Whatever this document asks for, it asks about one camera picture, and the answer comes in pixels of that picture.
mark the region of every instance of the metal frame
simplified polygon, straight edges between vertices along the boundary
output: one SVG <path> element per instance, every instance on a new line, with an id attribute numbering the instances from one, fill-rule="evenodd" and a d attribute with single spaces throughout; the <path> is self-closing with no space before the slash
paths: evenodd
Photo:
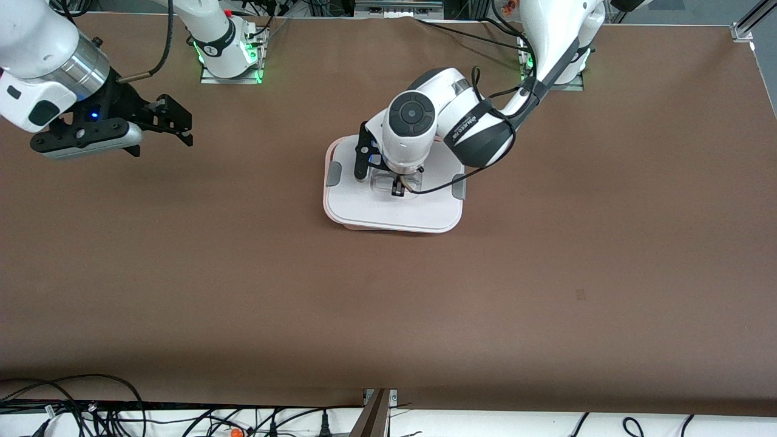
<path id="1" fill-rule="evenodd" d="M 747 43 L 753 40 L 753 28 L 769 13 L 777 9 L 777 0 L 761 0 L 739 21 L 731 25 L 731 37 L 735 42 Z"/>
<path id="2" fill-rule="evenodd" d="M 359 414 L 354 428 L 348 437 L 385 437 L 389 426 L 389 408 L 396 402 L 396 391 L 390 389 L 375 389 L 365 393 L 367 405 Z"/>

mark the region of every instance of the wire bundle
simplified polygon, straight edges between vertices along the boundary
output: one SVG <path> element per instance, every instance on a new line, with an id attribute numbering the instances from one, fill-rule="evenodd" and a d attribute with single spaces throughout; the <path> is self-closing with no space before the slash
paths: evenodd
<path id="1" fill-rule="evenodd" d="M 65 390 L 61 383 L 72 381 L 75 379 L 109 379 L 124 385 L 129 391 L 132 392 L 135 402 L 122 403 L 122 402 L 105 402 L 97 403 L 83 400 L 76 400 L 67 390 Z M 288 422 L 297 418 L 306 416 L 308 414 L 325 411 L 327 409 L 335 408 L 353 408 L 360 407 L 359 405 L 336 405 L 332 407 L 320 407 L 312 408 L 301 413 L 294 414 L 289 418 L 285 418 L 282 421 L 276 423 L 276 416 L 285 407 L 275 407 L 271 416 L 265 418 L 263 421 L 259 421 L 259 408 L 258 407 L 237 407 L 232 413 L 226 415 L 223 418 L 218 417 L 217 410 L 223 408 L 210 407 L 203 414 L 195 418 L 178 419 L 172 421 L 157 421 L 148 418 L 148 403 L 141 399 L 140 393 L 135 387 L 118 376 L 107 375 L 103 373 L 88 373 L 83 375 L 66 376 L 64 378 L 57 379 L 36 379 L 36 378 L 10 378 L 0 379 L 0 384 L 3 383 L 28 383 L 27 386 L 22 387 L 12 393 L 0 398 L 0 414 L 15 414 L 24 411 L 42 411 L 46 406 L 52 406 L 54 408 L 54 416 L 47 419 L 44 424 L 39 428 L 41 435 L 45 432 L 46 427 L 55 418 L 63 415 L 70 414 L 75 419 L 75 423 L 78 426 L 78 437 L 146 437 L 148 424 L 167 425 L 173 423 L 191 422 L 186 428 L 186 431 L 181 437 L 213 437 L 215 433 L 222 427 L 228 426 L 234 429 L 242 431 L 244 437 L 277 437 L 279 435 L 292 434 L 278 432 L 278 428 L 286 425 Z M 40 387 L 53 387 L 64 398 L 63 400 L 20 400 L 20 396 L 25 393 L 35 390 Z M 202 407 L 201 405 L 192 406 L 189 404 L 177 404 L 184 407 Z M 169 404 L 162 404 L 162 408 L 169 409 Z M 126 418 L 121 417 L 120 413 L 123 411 L 140 411 L 142 418 Z M 231 420 L 235 415 L 241 411 L 254 411 L 254 417 L 256 423 L 254 426 L 241 425 L 234 420 Z M 205 435 L 191 435 L 192 431 L 202 421 L 209 421 L 210 425 Z M 270 429 L 262 429 L 264 425 L 270 422 Z M 140 435 L 133 434 L 127 430 L 125 424 L 137 424 L 142 423 L 142 431 Z"/>

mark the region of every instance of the metal base plate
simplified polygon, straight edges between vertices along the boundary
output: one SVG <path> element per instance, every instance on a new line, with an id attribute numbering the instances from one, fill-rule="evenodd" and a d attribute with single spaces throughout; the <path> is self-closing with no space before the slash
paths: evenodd
<path id="1" fill-rule="evenodd" d="M 583 74 L 577 73 L 577 76 L 575 76 L 575 79 L 572 79 L 572 82 L 562 85 L 554 85 L 551 86 L 550 89 L 552 91 L 584 91 Z"/>

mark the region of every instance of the wooden board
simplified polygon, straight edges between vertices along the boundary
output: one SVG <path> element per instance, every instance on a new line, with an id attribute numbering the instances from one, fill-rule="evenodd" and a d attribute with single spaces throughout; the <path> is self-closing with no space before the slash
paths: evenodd
<path id="1" fill-rule="evenodd" d="M 78 24 L 131 74 L 164 22 Z M 176 21 L 136 88 L 192 112 L 191 149 L 148 133 L 140 159 L 53 162 L 0 121 L 2 375 L 109 372 L 149 400 L 391 386 L 415 407 L 777 413 L 777 121 L 727 28 L 603 28 L 586 90 L 552 93 L 440 236 L 331 222 L 324 152 L 428 69 L 514 85 L 510 49 L 300 19 L 262 85 L 201 86 L 185 39 Z"/>

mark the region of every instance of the brown table surface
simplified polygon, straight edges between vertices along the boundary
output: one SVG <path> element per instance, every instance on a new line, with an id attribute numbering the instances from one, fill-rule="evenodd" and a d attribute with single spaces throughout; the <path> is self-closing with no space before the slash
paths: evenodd
<path id="1" fill-rule="evenodd" d="M 164 22 L 78 20 L 124 74 L 156 63 Z M 3 376 L 108 372 L 148 400 L 390 386 L 414 407 L 777 414 L 777 121 L 725 27 L 603 28 L 585 92 L 553 92 L 439 236 L 331 222 L 324 152 L 427 69 L 512 86 L 509 49 L 300 19 L 264 84 L 202 86 L 185 39 L 177 20 L 135 86 L 192 112 L 191 149 L 148 133 L 140 159 L 55 162 L 0 122 Z"/>

